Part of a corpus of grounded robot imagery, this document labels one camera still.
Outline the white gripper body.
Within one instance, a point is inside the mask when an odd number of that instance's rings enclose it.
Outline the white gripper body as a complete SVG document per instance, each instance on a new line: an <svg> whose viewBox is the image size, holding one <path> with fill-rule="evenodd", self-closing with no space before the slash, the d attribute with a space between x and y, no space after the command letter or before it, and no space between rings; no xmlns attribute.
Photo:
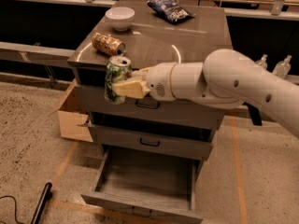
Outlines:
<svg viewBox="0 0 299 224"><path fill-rule="evenodd" d="M175 100L170 81L171 73L175 65L176 63L159 63L149 69L146 75L146 82L150 89L149 95L155 100Z"/></svg>

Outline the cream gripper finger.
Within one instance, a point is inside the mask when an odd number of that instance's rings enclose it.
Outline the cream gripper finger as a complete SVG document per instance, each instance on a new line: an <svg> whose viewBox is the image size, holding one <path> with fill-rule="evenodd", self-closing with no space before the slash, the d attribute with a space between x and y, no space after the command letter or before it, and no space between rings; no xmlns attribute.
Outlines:
<svg viewBox="0 0 299 224"><path fill-rule="evenodd" d="M127 79L113 83L112 90L119 96L136 99L142 99L150 93L146 81L141 79Z"/></svg>
<svg viewBox="0 0 299 224"><path fill-rule="evenodd" d="M137 78L137 79L145 79L147 76L147 73L149 72L150 68L146 67L143 69L135 70L132 72L132 78Z"/></svg>

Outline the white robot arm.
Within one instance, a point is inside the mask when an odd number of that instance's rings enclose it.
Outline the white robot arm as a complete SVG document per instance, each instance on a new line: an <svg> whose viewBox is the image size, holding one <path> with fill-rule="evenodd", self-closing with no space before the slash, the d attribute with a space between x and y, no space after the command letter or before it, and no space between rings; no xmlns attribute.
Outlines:
<svg viewBox="0 0 299 224"><path fill-rule="evenodd" d="M240 52L218 49L199 63L159 63L112 84L120 96L157 101L190 100L234 109L253 105L299 136L299 86L278 77Z"/></svg>

